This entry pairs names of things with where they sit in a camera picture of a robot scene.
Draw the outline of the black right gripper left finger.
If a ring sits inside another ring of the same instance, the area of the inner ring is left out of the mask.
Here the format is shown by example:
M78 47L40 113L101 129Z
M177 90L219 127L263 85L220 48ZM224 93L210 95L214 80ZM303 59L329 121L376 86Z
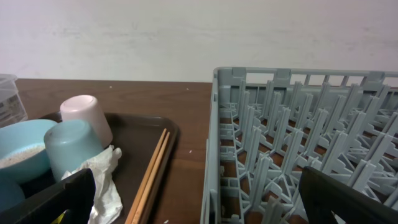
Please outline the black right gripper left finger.
M96 192L91 169L82 169L1 212L1 223L88 223Z

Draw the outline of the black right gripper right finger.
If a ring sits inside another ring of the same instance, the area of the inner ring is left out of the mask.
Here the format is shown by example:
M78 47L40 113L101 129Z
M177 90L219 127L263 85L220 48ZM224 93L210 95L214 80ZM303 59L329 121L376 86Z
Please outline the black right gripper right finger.
M337 214L346 223L397 223L397 211L312 167L303 168L298 185L309 224L336 223Z

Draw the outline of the light blue small bowl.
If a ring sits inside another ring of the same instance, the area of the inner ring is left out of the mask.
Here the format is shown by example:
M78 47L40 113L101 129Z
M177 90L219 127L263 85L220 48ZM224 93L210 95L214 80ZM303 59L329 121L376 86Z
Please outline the light blue small bowl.
M44 145L45 133L56 125L49 119L33 119L1 128L1 159L28 147ZM30 159L1 168L1 174L18 184L38 178L50 169L45 149Z

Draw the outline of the dark blue large bowl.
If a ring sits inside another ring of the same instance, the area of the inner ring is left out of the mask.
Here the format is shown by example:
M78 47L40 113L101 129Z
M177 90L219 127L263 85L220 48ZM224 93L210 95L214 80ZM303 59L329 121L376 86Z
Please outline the dark blue large bowl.
M25 195L21 187L6 176L1 176L0 188L1 212L10 209L25 200Z

